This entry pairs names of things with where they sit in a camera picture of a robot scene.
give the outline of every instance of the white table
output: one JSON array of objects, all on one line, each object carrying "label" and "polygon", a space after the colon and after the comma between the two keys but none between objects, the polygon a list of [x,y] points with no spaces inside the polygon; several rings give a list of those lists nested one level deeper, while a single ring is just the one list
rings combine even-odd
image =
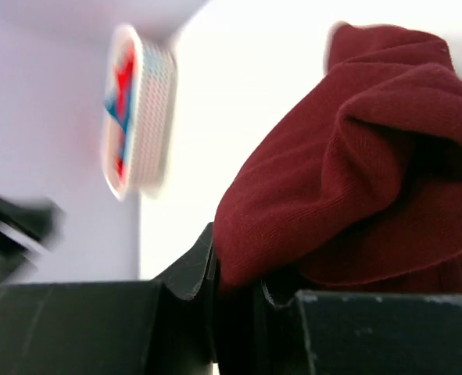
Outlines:
[{"label": "white table", "polygon": [[141,277],[154,277],[192,246],[250,152],[322,78],[335,21],[439,34],[462,77],[462,0],[454,8],[436,2],[434,14],[428,4],[403,0],[389,11],[370,0],[211,0],[177,43],[166,178],[157,196],[141,199]]}]

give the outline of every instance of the cloth fold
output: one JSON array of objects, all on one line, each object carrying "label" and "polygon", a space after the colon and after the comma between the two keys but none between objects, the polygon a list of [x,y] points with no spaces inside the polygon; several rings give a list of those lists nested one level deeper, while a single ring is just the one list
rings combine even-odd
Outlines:
[{"label": "cloth fold", "polygon": [[462,293],[462,81],[447,43],[339,24],[326,77],[222,198],[223,291],[294,265],[319,289]]}]

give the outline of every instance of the black object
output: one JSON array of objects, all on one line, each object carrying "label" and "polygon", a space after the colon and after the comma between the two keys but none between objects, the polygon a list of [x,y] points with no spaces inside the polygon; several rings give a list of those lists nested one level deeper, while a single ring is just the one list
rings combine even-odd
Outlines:
[{"label": "black object", "polygon": [[462,375],[462,296],[282,270],[220,300],[211,228],[151,281],[0,286],[0,375]]},{"label": "black object", "polygon": [[[60,210],[48,200],[17,205],[0,198],[0,223],[4,223],[32,240],[42,243],[55,229]],[[27,261],[29,249],[0,231],[0,283]]]}]

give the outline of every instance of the maroon cloth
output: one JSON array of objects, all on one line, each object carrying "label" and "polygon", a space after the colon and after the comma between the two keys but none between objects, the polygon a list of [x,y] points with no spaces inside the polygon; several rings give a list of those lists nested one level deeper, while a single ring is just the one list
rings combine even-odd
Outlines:
[{"label": "maroon cloth", "polygon": [[292,264],[324,290],[462,293],[462,81],[447,44],[343,24],[327,68],[220,202],[223,290]]}]

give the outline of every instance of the white basket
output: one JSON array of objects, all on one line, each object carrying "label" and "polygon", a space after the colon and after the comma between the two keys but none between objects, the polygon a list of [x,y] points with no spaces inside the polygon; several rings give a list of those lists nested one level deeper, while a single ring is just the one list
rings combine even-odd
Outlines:
[{"label": "white basket", "polygon": [[[129,48],[133,48],[134,57],[131,90],[124,91],[121,105],[116,68],[128,71],[125,68]],[[138,191],[157,181],[174,75],[175,65],[168,51],[142,41],[131,25],[116,28],[106,81],[102,168],[107,184],[119,200],[127,192]],[[109,111],[114,103],[118,117]],[[117,167],[118,159],[122,159],[122,174]]]}]

